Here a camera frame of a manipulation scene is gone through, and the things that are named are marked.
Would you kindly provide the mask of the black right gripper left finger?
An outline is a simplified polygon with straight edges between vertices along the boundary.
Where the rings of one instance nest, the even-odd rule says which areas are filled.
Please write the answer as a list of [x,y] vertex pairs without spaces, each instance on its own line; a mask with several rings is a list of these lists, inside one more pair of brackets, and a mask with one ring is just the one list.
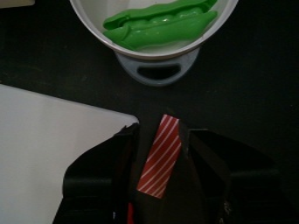
[[126,224],[138,124],[125,126],[69,165],[52,224]]

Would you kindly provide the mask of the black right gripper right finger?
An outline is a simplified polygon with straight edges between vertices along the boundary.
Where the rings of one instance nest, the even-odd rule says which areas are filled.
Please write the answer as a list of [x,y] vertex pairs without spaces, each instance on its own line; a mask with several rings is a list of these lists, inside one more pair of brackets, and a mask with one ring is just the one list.
[[289,207],[269,157],[206,129],[178,125],[182,149],[200,181],[209,224],[289,224]]

